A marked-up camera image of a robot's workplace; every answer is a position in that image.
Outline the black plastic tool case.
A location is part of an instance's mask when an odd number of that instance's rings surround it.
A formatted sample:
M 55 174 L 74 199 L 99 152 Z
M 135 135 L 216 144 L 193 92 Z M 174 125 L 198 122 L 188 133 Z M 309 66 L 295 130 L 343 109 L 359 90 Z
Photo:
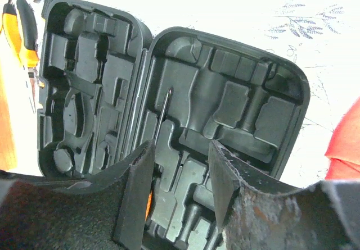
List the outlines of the black plastic tool case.
M 279 179 L 310 99 L 306 75 L 267 51 L 194 29 L 153 37 L 129 13 L 55 0 L 44 29 L 38 163 L 43 175 L 86 178 L 162 129 L 172 184 L 155 162 L 143 249 L 224 249 L 215 227 L 209 144 Z

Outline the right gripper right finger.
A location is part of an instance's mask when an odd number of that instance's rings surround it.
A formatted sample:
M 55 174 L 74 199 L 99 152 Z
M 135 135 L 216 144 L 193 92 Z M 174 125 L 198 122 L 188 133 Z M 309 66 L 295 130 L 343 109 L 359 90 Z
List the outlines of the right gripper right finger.
M 209 170 L 227 249 L 358 249 L 359 181 L 296 188 L 237 158 L 217 141 Z

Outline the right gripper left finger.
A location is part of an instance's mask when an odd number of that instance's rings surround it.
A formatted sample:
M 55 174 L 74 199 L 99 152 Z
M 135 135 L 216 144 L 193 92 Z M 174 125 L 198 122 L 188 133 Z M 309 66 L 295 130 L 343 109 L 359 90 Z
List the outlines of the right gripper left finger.
M 140 249 L 154 143 L 84 179 L 1 172 L 2 249 Z

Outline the large orange screwdriver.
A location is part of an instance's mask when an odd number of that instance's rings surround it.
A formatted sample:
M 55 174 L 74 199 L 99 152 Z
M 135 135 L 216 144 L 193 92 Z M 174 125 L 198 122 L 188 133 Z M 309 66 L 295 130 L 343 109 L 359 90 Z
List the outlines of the large orange screwdriver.
M 168 192 L 171 184 L 172 184 L 172 175 L 170 176 L 168 174 L 168 171 L 170 170 L 169 164 L 170 164 L 170 149 L 169 149 L 169 137 L 167 136 L 166 139 L 163 139 L 165 137 L 162 135 L 161 130 L 169 130 L 165 127 L 163 127 L 163 122 L 165 121 L 167 110 L 168 110 L 168 104 L 170 103 L 171 95 L 173 93 L 173 88 L 170 87 L 165 94 L 165 98 L 163 100 L 163 104 L 160 109 L 160 113 L 158 115 L 157 122 L 155 124 L 155 130 L 153 134 L 153 139 L 155 143 L 155 162 L 160 167 L 160 173 L 161 173 L 161 179 L 160 179 L 160 189 L 163 192 Z

